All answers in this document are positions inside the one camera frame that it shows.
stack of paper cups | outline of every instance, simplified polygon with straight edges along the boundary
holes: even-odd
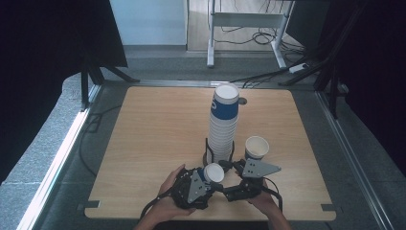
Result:
[[[207,149],[208,163],[231,160],[238,120],[238,98],[238,88],[232,83],[222,83],[214,91],[208,137],[214,159]]]

light blue wall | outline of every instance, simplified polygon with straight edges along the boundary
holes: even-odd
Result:
[[[186,45],[186,0],[110,0],[123,45]]]

black fabric panel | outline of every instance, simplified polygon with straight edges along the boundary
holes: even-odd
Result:
[[[341,55],[347,102],[406,174],[406,23],[399,2],[370,1]]]
[[[36,136],[88,54],[126,66],[108,0],[1,1],[0,181]]]

human arm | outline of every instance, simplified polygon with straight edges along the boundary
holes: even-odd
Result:
[[[173,185],[176,175],[184,168],[185,165],[181,165],[169,174],[168,178],[161,185],[159,195],[166,192]],[[160,222],[168,221],[177,216],[188,216],[194,211],[194,209],[178,208],[173,199],[167,196],[152,206],[149,212],[138,222],[134,230],[151,230]]]
[[[264,191],[254,198],[248,199],[248,202],[253,204],[258,208],[263,214],[265,214],[269,219],[269,225],[273,226],[275,230],[290,230],[290,224],[286,220],[282,211],[279,209],[278,205],[275,203],[272,196]]]

wooden tabletop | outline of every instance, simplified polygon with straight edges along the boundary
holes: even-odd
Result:
[[[137,219],[157,196],[168,174],[185,163],[202,167],[205,138],[209,134],[214,88],[131,87],[124,99],[89,201],[89,218]],[[239,106],[234,160],[244,155],[245,140],[265,138],[270,151],[262,161],[280,166],[267,177],[283,197],[283,213],[290,220],[334,220],[326,184],[308,142],[292,95],[287,90],[242,89],[247,99]],[[222,184],[239,184],[228,171]],[[268,182],[268,187],[275,190]],[[262,220],[266,216],[247,201],[228,202],[215,193],[209,208],[197,210],[189,220]]]

